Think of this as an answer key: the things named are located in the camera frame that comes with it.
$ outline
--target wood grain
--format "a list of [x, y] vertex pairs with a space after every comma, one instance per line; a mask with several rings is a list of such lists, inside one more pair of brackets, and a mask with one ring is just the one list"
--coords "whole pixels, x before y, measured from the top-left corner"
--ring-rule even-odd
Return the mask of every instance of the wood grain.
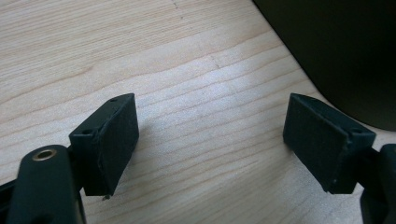
[[134, 92], [141, 138], [89, 223], [361, 223], [361, 188], [324, 193], [283, 144], [289, 94], [323, 98], [251, 1], [0, 6], [1, 183]]

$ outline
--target wooden surface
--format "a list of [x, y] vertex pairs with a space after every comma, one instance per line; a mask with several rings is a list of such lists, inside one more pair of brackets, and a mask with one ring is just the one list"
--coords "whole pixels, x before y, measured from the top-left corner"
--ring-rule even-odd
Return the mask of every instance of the wooden surface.
[[289, 94], [323, 98], [249, 0], [1, 1], [0, 52], [1, 184], [134, 92], [138, 146], [89, 223], [361, 223], [361, 188], [324, 193], [283, 144]]

